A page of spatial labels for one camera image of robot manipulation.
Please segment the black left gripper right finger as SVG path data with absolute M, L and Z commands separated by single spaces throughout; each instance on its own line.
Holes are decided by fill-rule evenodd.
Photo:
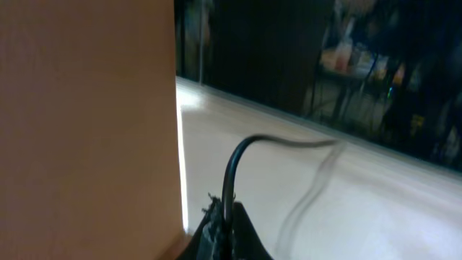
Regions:
M 273 260 L 258 237 L 243 204 L 235 202 L 232 213 L 232 259 Z

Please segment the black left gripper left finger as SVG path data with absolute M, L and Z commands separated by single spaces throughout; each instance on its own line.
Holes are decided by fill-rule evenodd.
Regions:
M 176 258 L 177 260 L 220 260 L 222 258 L 224 234 L 222 232 L 222 203 L 209 196 L 211 204 L 203 209 L 204 217 L 191 241 Z

